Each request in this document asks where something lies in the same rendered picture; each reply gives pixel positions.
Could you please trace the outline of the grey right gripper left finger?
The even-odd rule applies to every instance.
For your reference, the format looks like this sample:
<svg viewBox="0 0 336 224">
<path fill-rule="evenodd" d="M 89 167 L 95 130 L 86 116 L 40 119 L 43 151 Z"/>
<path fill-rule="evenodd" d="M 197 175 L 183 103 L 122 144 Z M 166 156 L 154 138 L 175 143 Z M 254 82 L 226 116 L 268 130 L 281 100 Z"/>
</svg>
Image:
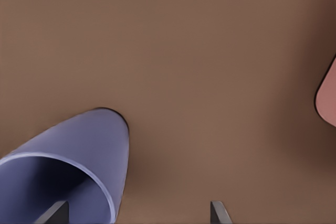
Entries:
<svg viewBox="0 0 336 224">
<path fill-rule="evenodd" d="M 54 203 L 37 219 L 37 224 L 69 224 L 69 202 Z"/>
</svg>

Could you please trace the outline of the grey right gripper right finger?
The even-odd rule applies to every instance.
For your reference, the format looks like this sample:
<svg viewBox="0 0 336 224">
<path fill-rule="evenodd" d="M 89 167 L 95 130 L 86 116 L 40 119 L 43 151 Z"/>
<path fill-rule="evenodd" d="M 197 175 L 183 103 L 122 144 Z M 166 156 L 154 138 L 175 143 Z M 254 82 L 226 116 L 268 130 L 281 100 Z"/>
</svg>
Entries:
<svg viewBox="0 0 336 224">
<path fill-rule="evenodd" d="M 233 224 L 221 201 L 211 201 L 210 203 L 210 224 Z"/>
</svg>

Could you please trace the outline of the blue cup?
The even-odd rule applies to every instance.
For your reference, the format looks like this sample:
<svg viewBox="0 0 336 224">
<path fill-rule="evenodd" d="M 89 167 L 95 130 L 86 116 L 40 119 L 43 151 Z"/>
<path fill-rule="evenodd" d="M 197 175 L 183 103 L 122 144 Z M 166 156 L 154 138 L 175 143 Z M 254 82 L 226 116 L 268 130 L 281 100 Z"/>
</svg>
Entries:
<svg viewBox="0 0 336 224">
<path fill-rule="evenodd" d="M 128 159 L 128 125 L 113 110 L 47 129 L 0 159 L 0 224 L 32 224 L 58 201 L 70 224 L 115 223 Z"/>
</svg>

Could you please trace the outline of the pink bowl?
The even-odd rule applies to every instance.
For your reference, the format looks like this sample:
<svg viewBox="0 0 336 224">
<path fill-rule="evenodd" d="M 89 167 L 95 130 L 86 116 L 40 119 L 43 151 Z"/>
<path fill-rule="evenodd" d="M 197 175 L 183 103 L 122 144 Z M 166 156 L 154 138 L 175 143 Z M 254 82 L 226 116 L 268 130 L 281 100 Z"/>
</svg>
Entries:
<svg viewBox="0 0 336 224">
<path fill-rule="evenodd" d="M 336 54 L 318 87 L 314 104 L 319 116 L 336 127 Z"/>
</svg>

